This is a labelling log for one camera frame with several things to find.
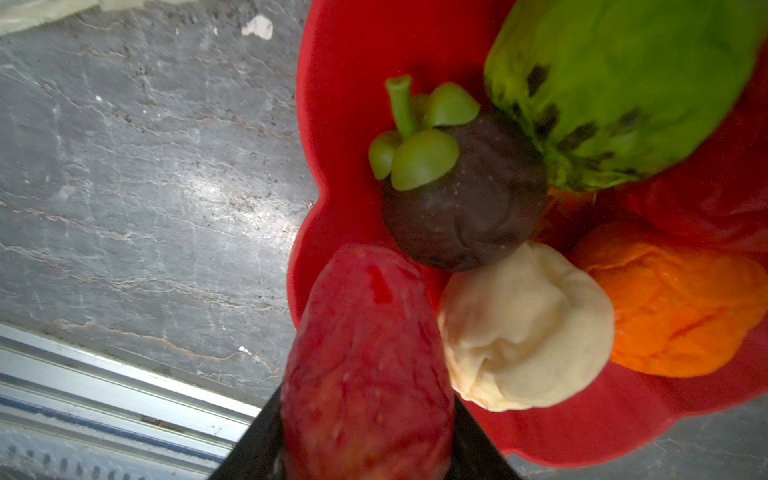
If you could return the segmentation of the red fake fruit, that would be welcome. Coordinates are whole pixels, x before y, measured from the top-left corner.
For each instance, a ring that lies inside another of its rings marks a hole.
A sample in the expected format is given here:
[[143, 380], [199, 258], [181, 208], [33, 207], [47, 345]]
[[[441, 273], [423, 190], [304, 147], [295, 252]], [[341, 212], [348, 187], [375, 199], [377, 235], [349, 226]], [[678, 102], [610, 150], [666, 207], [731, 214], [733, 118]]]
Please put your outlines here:
[[622, 208], [693, 243], [767, 252], [767, 49], [731, 113], [687, 160], [616, 190]]

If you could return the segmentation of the dark brown fake fruit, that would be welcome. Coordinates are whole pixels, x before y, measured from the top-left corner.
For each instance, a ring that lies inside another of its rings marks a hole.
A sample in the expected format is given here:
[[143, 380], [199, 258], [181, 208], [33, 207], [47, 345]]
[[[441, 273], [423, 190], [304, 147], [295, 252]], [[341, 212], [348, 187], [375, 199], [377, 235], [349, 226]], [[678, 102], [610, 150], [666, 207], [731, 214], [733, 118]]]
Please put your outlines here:
[[432, 268], [466, 271], [509, 255], [533, 233], [547, 196], [544, 161], [519, 125], [446, 82], [414, 95], [385, 82], [395, 127], [368, 149], [383, 222], [400, 250]]

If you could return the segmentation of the orange fake fruit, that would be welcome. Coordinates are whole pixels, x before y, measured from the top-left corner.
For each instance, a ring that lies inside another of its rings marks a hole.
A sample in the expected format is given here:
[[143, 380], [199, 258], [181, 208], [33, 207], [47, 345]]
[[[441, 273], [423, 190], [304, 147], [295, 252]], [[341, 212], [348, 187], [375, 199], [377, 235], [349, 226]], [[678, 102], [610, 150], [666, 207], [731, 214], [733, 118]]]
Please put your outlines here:
[[636, 372], [713, 373], [767, 312], [767, 272], [756, 260], [690, 246], [640, 224], [603, 224], [568, 258], [613, 304], [611, 361]]

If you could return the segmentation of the beige fake potato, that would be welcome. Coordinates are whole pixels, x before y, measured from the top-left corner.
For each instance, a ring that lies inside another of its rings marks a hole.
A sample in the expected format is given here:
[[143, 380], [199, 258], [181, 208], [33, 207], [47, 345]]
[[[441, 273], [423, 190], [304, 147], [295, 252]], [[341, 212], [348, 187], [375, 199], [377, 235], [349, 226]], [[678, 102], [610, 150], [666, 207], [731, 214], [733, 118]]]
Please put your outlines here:
[[578, 394], [608, 363], [615, 335], [603, 288], [533, 241], [453, 275], [438, 325], [453, 388], [491, 412], [551, 407]]

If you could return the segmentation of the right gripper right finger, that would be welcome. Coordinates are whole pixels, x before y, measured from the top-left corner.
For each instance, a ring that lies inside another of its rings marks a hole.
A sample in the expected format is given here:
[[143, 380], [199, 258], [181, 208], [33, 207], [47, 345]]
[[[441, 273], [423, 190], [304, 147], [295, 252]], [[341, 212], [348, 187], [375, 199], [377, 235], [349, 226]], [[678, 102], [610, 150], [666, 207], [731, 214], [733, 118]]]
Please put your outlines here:
[[521, 480], [459, 397], [455, 398], [452, 453], [446, 480]]

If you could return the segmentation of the translucent yellowish plastic bag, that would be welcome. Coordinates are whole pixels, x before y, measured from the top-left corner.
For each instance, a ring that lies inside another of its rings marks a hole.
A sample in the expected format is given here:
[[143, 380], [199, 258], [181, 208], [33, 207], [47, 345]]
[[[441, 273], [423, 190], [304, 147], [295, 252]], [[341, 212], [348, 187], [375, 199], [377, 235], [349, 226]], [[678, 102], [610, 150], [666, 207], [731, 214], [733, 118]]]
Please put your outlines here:
[[57, 22], [93, 8], [117, 12], [146, 4], [146, 0], [1, 0], [1, 35]]

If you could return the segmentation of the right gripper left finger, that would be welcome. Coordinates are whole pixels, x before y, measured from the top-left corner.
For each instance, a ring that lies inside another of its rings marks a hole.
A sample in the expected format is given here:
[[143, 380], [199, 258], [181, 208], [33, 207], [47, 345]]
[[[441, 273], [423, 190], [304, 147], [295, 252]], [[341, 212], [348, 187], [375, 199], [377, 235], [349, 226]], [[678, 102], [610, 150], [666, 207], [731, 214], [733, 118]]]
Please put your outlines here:
[[269, 398], [209, 480], [283, 480], [281, 387]]

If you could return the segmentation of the fake strawberry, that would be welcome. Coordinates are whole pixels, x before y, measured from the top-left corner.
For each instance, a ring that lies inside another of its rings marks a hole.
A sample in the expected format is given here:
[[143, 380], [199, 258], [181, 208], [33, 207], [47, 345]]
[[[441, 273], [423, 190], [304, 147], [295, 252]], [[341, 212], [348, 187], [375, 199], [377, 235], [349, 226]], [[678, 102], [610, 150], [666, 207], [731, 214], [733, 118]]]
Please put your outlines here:
[[441, 479], [454, 393], [419, 270], [341, 248], [312, 287], [281, 393], [290, 479]]

